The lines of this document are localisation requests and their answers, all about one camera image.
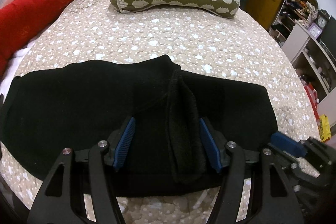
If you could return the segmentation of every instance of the shelf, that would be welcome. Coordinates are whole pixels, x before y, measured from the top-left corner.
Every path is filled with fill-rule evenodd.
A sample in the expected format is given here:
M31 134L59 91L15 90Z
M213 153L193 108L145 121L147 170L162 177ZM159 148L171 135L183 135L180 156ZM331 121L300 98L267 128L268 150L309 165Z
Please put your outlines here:
M290 21L292 21L294 24L296 24L296 22L293 19L291 19L290 17L287 17L287 18L289 18Z
M307 59L307 61L308 61L309 65L311 66L311 68L313 69L313 71L314 71L316 77L318 78L319 82L321 83L321 85L322 85L322 87L323 87L325 93L328 95L330 92L329 92L329 90L327 89L325 83L323 82L321 75L320 75L319 72L317 71L317 68L315 67L315 65L314 65L314 64L312 63L312 61L310 60L308 54L307 54L305 51L302 51L302 53L303 53L303 55L305 56L305 58Z
M291 32L291 30L290 30L285 24L283 24L279 19L277 19L276 22L280 23L280 24L283 25L289 32Z
M303 15L300 15L296 10L292 10L299 18L307 20Z
M315 42L315 44L320 48L320 50L322 51L322 53L325 55L326 59L328 60L328 62L331 64L331 66L333 67L333 70L336 72L336 66L334 64L334 62L332 62L331 58L329 57L329 55L326 53L326 51L322 48L322 46L320 45L320 43L315 39L315 37L313 37L311 35L311 33L305 29L301 24L297 23L297 25L299 25L309 36L310 39L313 40Z
M275 30L276 32L278 32L279 33L279 35L281 35L284 39L286 39L286 37L284 37L284 35L279 31L279 30Z
M277 21L277 18L279 17L279 14L280 14L280 12L281 12L281 10L282 10L282 8L284 7L285 4L286 4L286 0L283 0L283 2L282 2L282 6L281 6L281 8L280 8L279 11L278 11L277 16L276 16L275 19L273 20L272 25L274 25L274 23Z

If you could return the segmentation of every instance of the black cloth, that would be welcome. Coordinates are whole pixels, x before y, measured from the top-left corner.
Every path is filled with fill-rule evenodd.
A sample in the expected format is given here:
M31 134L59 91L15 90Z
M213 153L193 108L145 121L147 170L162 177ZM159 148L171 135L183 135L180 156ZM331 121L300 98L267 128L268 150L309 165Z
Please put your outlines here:
M62 149L91 148L128 115L136 131L116 175L119 196L220 185L201 144L199 117L255 151L278 130L265 87L182 71L163 55L123 65L92 60L15 77L1 109L0 137L43 180ZM151 181L157 185L149 192L144 187Z
M284 27L284 25L282 25L282 24L271 25L271 28L272 28L273 30L278 30L278 31L283 35L283 37L286 38L286 39L287 39L288 36L290 35L289 30L287 30L287 29Z

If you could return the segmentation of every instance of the white shelf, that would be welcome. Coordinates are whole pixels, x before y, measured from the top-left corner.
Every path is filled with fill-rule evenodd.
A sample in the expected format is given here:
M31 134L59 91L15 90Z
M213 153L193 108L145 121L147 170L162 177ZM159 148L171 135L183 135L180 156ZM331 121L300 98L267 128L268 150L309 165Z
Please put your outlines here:
M285 24L283 24L279 19L277 19L276 22L280 23L280 24L283 25L289 32L291 32L291 30L288 29L288 27L287 27Z
M292 21L293 23L296 23L293 19L291 19L290 17L287 17L290 21Z
M299 25L309 36L310 38L315 42L315 44L320 48L320 50L322 51L322 53L325 55L325 57L327 58L328 62L331 64L331 66L333 67L333 70L336 72L336 67L335 64L332 62L332 60L330 59L329 55L326 53L326 51L322 48L322 46L320 45L320 43L315 39L315 37L313 37L313 35L307 30L305 29L301 24L297 23L297 25Z
M276 31L279 33L279 35L281 35L286 40L286 37L284 37L284 35L279 30L276 30Z
M321 75L319 74L319 72L317 71L317 68L315 67L315 65L312 63L312 61L310 60L308 54L305 51L302 51L303 55L305 56L305 58L307 59L309 65L311 66L311 68L313 69L316 77L318 78L319 82L321 83L325 93L328 95L329 94L329 90L327 89L325 83L322 80Z

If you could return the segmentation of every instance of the bed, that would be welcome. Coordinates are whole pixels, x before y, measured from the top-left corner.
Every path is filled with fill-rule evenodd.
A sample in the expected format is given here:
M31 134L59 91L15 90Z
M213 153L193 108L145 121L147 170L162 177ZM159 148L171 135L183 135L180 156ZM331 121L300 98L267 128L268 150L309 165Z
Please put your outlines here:
M34 45L20 51L2 81L1 92L8 90L15 75L34 70L92 59L137 63L167 54L183 70L265 86L279 131L296 141L309 136L319 139L309 99L295 70L272 37L242 10L233 19L176 7L122 15L109 0L75 0ZM2 177L31 208L42 182L29 174L2 143L1 151ZM303 159L300 167L318 175ZM250 184L250 179L244 181L237 220L246 216ZM118 202L127 224L205 223L218 189L183 196L120 197ZM89 195L85 195L85 203L88 218L94 220Z

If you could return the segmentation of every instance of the blue gripper pad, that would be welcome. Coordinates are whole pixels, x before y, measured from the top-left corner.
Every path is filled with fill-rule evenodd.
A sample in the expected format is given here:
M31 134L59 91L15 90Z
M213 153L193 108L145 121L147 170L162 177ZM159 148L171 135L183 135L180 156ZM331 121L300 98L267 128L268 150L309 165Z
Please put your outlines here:
M230 157L225 151L226 139L222 133L212 128L206 117L200 118L199 129L201 141L210 165L217 173L220 173L230 163Z
M296 158L303 158L307 154L307 150L301 143L296 142L279 131L271 136L271 144Z
M122 133L122 136L120 138L117 147L115 148L113 167L116 170L119 170L124 166L128 149L131 145L134 133L135 133L135 119L134 117L131 117L131 119L127 123L125 130Z

